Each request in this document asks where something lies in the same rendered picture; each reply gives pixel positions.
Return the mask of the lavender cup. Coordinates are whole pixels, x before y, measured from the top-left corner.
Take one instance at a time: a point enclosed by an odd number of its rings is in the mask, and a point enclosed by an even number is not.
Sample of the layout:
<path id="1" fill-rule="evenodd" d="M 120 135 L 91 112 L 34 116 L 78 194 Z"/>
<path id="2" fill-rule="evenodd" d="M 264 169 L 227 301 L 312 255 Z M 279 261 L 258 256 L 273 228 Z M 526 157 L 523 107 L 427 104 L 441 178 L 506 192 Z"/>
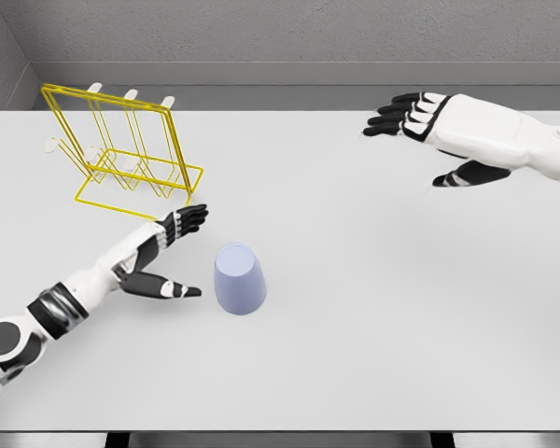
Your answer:
<path id="1" fill-rule="evenodd" d="M 219 249 L 214 287 L 219 305 L 230 314 L 248 315 L 260 308 L 267 287 L 259 260 L 248 245 L 236 242 Z"/>

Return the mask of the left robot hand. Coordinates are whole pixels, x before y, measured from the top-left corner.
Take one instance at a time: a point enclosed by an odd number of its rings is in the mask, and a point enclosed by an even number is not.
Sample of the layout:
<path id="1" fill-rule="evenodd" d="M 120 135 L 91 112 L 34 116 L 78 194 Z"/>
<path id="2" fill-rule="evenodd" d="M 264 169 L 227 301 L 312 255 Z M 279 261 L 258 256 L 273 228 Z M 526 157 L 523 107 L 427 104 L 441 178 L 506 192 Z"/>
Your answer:
<path id="1" fill-rule="evenodd" d="M 162 219 L 150 220 L 110 249 L 99 263 L 114 274 L 115 288 L 128 294 L 158 300 L 200 297 L 199 288 L 147 273 L 145 268 L 177 240 L 198 231 L 208 214 L 207 206 L 198 204 L 174 210 Z"/>

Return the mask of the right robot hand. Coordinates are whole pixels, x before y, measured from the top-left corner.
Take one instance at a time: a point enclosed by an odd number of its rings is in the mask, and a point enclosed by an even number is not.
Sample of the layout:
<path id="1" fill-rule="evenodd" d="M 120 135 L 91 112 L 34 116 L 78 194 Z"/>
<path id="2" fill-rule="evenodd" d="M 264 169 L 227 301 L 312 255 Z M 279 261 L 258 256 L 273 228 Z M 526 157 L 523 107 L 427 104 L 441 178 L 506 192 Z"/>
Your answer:
<path id="1" fill-rule="evenodd" d="M 419 91 L 379 107 L 363 134 L 406 136 L 462 159 L 462 165 L 432 182 L 438 188 L 457 188 L 502 180 L 528 166 L 530 146 L 523 132 L 536 123 L 524 113 L 466 94 Z"/>

